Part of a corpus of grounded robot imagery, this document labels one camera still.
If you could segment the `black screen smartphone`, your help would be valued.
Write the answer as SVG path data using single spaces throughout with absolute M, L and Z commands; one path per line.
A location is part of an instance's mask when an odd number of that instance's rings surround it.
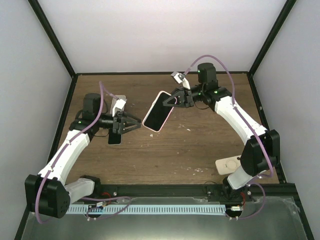
M 113 133 L 112 131 L 108 134 L 109 145 L 120 145 L 122 143 L 122 135 Z
M 165 91 L 160 91 L 145 115 L 142 125 L 153 132 L 159 132 L 174 109 L 173 106 L 164 106 L 163 101 L 171 95 Z

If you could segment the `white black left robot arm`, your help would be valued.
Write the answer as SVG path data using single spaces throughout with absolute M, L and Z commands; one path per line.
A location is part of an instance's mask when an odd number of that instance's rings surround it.
M 97 202 L 102 196 L 101 180 L 83 175 L 66 184 L 67 177 L 82 151 L 96 133 L 108 130 L 109 138 L 121 139 L 122 135 L 141 127 L 141 120 L 125 112 L 127 98 L 115 95 L 108 106 L 98 93 L 88 93 L 82 109 L 70 124 L 66 138 L 49 163 L 37 174 L 30 174 L 25 182 L 27 209 L 37 216 L 62 218 L 71 204 L 87 198 Z

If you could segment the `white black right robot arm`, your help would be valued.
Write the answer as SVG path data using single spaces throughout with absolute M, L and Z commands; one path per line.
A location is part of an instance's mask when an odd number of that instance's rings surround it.
M 236 102 L 235 92 L 219 86 L 212 63 L 197 67 L 198 85 L 190 86 L 186 73 L 177 71 L 171 77 L 180 86 L 162 102 L 166 107 L 190 108 L 203 102 L 221 116 L 238 134 L 244 144 L 240 166 L 222 182 L 223 198 L 229 202 L 240 196 L 240 190 L 256 178 L 271 178 L 280 162 L 280 135 L 268 130 L 250 117 Z

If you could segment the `beige phone case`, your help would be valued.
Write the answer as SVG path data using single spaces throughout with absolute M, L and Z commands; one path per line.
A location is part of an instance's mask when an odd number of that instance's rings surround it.
M 240 155 L 218 159 L 215 166 L 219 175 L 234 173 L 241 165 Z

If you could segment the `grey metal plate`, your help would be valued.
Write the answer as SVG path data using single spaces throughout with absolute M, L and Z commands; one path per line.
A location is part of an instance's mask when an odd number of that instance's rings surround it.
M 140 198 L 131 205 L 214 205 L 204 199 Z M 45 224 L 28 217 L 24 240 L 306 240 L 290 197 L 257 197 L 241 218 L 195 214 L 66 214 Z

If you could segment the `black aluminium frame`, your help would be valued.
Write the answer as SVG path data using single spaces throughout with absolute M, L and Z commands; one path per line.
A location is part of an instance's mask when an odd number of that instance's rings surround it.
M 40 22 L 43 30 L 48 36 L 49 41 L 57 52 L 61 62 L 63 63 L 65 69 L 71 77 L 70 86 L 66 95 L 66 99 L 63 105 L 63 109 L 61 112 L 61 116 L 59 118 L 59 122 L 57 125 L 57 130 L 54 135 L 54 139 L 52 142 L 52 146 L 50 149 L 49 156 L 53 157 L 53 155 L 58 151 L 59 141 L 61 139 L 63 133 L 63 127 L 67 119 L 67 114 L 70 109 L 71 101 L 74 95 L 74 91 L 76 89 L 77 81 L 79 76 L 81 76 L 80 72 L 75 72 L 72 67 L 71 62 L 68 59 L 54 29 L 52 28 L 50 21 L 48 20 L 45 11 L 43 10 L 41 3 L 37 0 L 30 0 L 30 7 L 32 8 L 34 14 L 36 15 L 38 21 Z M 254 103 L 256 105 L 256 109 L 259 115 L 259 119 L 262 122 L 262 125 L 268 127 L 268 120 L 266 118 L 263 106 L 261 104 L 260 96 L 257 91 L 255 82 L 254 82 L 254 72 L 259 68 L 263 58 L 269 51 L 274 39 L 277 37 L 282 25 L 286 21 L 288 15 L 292 11 L 294 5 L 294 0 L 285 1 L 281 11 L 279 12 L 269 34 L 264 41 L 257 57 L 255 58 L 253 65 L 251 66 L 249 71 L 242 70 L 239 73 L 245 74 L 248 79 L 248 84 L 250 86 L 250 90 L 254 99 Z M 306 235 L 306 238 L 309 240 L 314 239 L 313 232 L 311 230 L 309 221 L 307 219 L 303 204 L 301 202 L 301 198 L 299 196 L 297 187 L 294 183 L 289 183 L 286 179 L 283 166 L 279 164 L 275 168 L 275 174 L 280 180 L 279 183 L 264 183 L 262 184 L 264 191 L 266 191 L 267 196 L 269 197 L 285 197 L 291 196 L 294 199 L 295 204 L 300 209 L 299 218 L 301 220 L 303 231 Z M 121 189 L 126 189 L 128 192 L 134 193 L 138 198 L 149 196 L 149 197 L 164 197 L 169 198 L 173 196 L 180 197 L 195 197 L 200 196 L 200 188 L 205 188 L 207 186 L 206 183 L 203 184 L 119 184 L 118 187 Z

